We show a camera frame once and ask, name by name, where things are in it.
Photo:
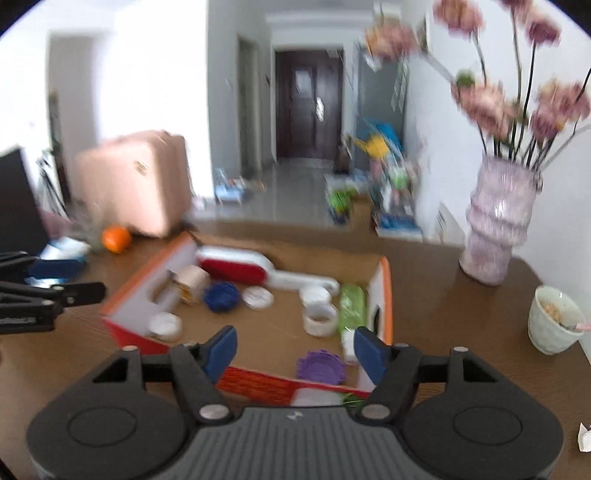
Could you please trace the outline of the dark brown entrance door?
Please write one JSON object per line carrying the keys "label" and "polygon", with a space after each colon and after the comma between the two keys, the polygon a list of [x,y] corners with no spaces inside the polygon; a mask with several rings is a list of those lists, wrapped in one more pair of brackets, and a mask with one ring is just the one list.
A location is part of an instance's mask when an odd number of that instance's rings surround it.
{"label": "dark brown entrance door", "polygon": [[344,51],[277,50],[276,155],[337,158],[342,134]]}

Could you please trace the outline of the crumpled white tissue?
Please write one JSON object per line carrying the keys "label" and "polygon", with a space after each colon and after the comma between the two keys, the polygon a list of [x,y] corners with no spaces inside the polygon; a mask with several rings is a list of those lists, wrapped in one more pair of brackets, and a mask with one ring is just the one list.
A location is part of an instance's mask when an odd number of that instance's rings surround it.
{"label": "crumpled white tissue", "polygon": [[581,453],[591,453],[591,427],[581,423],[577,434],[577,444]]}

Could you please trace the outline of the pink textured vase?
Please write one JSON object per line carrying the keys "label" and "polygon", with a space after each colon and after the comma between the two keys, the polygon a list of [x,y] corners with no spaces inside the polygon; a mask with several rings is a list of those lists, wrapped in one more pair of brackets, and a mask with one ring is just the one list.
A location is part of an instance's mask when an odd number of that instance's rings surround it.
{"label": "pink textured vase", "polygon": [[498,286],[513,249],[528,236],[541,175],[500,157],[484,156],[466,218],[470,226],[460,267],[478,282]]}

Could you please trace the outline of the red cardboard box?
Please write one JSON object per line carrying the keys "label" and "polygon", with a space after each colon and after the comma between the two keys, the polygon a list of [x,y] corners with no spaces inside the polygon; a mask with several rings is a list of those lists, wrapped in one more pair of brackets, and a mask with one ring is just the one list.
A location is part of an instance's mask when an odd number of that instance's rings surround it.
{"label": "red cardboard box", "polygon": [[[286,243],[204,236],[205,246],[252,247],[270,255],[280,267],[296,273],[325,274],[340,283],[356,284],[366,293],[367,327],[378,325],[379,337],[392,344],[394,332],[391,266],[377,254],[297,246]],[[314,338],[304,332],[304,307],[294,292],[273,291],[269,308],[254,310],[239,304],[229,313],[215,314],[204,303],[188,306],[180,302],[175,287],[160,287],[171,272],[197,261],[197,240],[183,233],[148,260],[103,304],[100,315],[121,347],[135,345],[145,355],[164,354],[172,343],[148,332],[151,316],[169,311],[181,321],[182,343],[204,343],[226,325],[238,332],[238,351],[219,379],[220,390],[253,403],[287,405],[297,390],[308,388],[367,397],[360,383],[360,370],[346,367],[342,384],[331,385],[297,378],[297,359],[310,351],[325,349],[341,354],[338,337]]]}

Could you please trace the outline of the small beige cube box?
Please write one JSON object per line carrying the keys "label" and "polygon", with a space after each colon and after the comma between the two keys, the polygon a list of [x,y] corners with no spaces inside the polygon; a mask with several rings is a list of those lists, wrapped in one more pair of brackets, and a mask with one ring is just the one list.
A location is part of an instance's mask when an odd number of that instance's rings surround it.
{"label": "small beige cube box", "polygon": [[204,296],[211,276],[197,265],[187,265],[179,271],[172,271],[171,281],[179,291],[180,300],[187,305],[194,305]]}

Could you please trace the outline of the blue gear lid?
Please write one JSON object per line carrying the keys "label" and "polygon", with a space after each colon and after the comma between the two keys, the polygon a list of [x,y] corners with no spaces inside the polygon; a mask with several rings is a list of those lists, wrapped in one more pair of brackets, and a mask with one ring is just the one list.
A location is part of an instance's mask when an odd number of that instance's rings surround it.
{"label": "blue gear lid", "polygon": [[231,282],[215,282],[204,291],[204,304],[213,313],[225,313],[238,305],[240,292]]}

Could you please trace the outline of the white ridged cap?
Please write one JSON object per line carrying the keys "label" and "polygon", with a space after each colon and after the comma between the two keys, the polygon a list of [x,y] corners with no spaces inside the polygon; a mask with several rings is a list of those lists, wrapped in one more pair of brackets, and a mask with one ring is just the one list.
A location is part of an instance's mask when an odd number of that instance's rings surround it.
{"label": "white ridged cap", "polygon": [[274,296],[266,288],[250,286],[242,291],[242,301],[250,309],[262,310],[273,305]]}

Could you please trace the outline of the small white round device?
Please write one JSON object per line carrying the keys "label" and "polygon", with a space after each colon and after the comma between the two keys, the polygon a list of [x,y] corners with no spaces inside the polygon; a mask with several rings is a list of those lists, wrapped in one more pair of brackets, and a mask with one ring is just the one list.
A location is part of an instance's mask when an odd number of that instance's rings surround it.
{"label": "small white round device", "polygon": [[162,342],[177,340],[181,331],[182,320],[170,312],[160,312],[151,316],[147,324],[149,336]]}

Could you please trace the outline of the blue yellow toy pile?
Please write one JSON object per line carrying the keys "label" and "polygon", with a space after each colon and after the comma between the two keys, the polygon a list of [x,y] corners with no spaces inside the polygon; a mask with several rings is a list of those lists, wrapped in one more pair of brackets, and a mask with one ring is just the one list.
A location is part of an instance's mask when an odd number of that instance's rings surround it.
{"label": "blue yellow toy pile", "polygon": [[353,145],[365,152],[370,159],[386,162],[390,156],[403,159],[403,147],[401,140],[390,123],[375,121],[365,117],[359,117],[363,128],[368,133],[366,139],[348,136]]}

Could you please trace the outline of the orange fruit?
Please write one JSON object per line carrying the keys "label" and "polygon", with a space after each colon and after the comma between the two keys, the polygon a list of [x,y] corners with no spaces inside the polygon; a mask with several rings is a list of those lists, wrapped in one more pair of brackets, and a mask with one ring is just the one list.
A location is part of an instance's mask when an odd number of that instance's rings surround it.
{"label": "orange fruit", "polygon": [[101,242],[107,251],[113,254],[122,254],[131,245],[132,236],[122,226],[109,226],[102,231]]}

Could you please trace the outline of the pink suitcase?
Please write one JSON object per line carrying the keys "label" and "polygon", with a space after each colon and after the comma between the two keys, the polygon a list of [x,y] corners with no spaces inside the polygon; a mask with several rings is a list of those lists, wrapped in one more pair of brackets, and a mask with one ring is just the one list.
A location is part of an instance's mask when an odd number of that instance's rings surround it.
{"label": "pink suitcase", "polygon": [[145,131],[106,141],[76,156],[81,201],[93,223],[165,238],[190,208],[185,139]]}

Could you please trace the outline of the green plastic bottle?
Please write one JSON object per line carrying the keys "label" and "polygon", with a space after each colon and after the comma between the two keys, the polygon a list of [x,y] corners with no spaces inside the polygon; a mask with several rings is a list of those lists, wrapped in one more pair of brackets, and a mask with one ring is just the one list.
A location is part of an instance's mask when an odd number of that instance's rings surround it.
{"label": "green plastic bottle", "polygon": [[355,284],[345,284],[339,297],[339,336],[341,336],[342,359],[346,364],[354,365],[356,360],[355,332],[366,325],[366,292]]}

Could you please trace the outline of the purple gear lid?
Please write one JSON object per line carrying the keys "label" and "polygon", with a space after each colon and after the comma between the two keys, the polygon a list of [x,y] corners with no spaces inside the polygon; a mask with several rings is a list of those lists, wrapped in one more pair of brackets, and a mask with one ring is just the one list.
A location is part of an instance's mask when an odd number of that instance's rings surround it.
{"label": "purple gear lid", "polygon": [[341,385],[346,380],[346,364],[327,350],[310,351],[298,358],[296,369],[300,380],[329,385]]}

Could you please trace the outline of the white jar lid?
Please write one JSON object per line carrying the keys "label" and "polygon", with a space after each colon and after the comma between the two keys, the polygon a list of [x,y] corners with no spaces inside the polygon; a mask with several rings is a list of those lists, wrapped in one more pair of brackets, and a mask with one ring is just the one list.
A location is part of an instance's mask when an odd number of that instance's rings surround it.
{"label": "white jar lid", "polygon": [[311,284],[300,289],[301,304],[304,309],[332,303],[332,294],[325,286]]}

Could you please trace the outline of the clear plastic jar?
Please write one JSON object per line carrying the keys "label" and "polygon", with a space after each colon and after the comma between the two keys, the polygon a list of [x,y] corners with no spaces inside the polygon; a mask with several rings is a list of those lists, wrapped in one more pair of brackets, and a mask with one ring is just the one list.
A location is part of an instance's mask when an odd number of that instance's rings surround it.
{"label": "clear plastic jar", "polygon": [[290,399],[293,407],[329,407],[346,406],[348,408],[359,407],[369,396],[368,392],[346,391],[338,392],[317,388],[301,388],[294,392]]}

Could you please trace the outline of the pale green bowl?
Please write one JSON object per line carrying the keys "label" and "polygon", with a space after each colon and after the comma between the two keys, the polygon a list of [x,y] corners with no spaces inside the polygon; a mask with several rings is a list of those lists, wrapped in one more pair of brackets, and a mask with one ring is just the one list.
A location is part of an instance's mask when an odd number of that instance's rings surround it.
{"label": "pale green bowl", "polygon": [[564,328],[564,325],[577,323],[590,324],[568,295],[548,285],[535,290],[528,317],[528,336],[537,350],[549,356],[568,350],[589,333]]}

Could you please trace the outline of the blue tissue pack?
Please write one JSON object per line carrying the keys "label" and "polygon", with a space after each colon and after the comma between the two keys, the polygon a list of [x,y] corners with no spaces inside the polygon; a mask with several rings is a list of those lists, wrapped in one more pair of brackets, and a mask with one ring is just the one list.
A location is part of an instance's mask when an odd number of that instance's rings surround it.
{"label": "blue tissue pack", "polygon": [[76,280],[86,267],[88,243],[70,237],[52,240],[26,271],[25,283],[49,288]]}

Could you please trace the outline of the black paper bag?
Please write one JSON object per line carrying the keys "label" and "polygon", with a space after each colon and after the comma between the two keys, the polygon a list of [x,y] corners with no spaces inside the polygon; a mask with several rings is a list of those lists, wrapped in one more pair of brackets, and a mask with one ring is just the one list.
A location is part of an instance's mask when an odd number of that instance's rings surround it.
{"label": "black paper bag", "polygon": [[0,161],[0,241],[2,252],[40,254],[49,243],[23,165],[20,148]]}

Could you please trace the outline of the grey refrigerator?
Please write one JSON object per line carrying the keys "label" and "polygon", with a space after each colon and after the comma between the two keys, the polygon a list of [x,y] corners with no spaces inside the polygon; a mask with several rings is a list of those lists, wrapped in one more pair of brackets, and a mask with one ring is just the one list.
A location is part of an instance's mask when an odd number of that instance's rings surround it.
{"label": "grey refrigerator", "polygon": [[399,140],[403,139],[408,62],[380,63],[370,57],[366,47],[360,49],[358,67],[358,130],[367,123],[389,124]]}

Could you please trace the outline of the dried pink roses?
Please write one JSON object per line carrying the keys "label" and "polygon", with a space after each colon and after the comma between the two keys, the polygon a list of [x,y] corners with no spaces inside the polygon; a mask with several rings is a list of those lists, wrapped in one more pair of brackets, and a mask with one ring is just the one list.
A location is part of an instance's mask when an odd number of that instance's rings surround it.
{"label": "dried pink roses", "polygon": [[507,96],[501,82],[487,71],[480,36],[484,14],[474,1],[437,1],[434,19],[449,33],[472,42],[477,50],[480,73],[460,70],[453,74],[433,53],[417,30],[402,20],[380,13],[366,31],[368,57],[382,65],[419,55],[448,82],[452,98],[476,126],[483,143],[492,142],[494,156],[536,173],[543,172],[569,144],[566,140],[552,152],[557,137],[568,125],[569,139],[588,131],[579,124],[590,117],[590,94],[586,77],[581,82],[551,79],[533,91],[536,53],[543,46],[557,46],[562,30],[554,20],[536,9],[532,1],[503,1],[512,27],[517,67],[517,96]]}

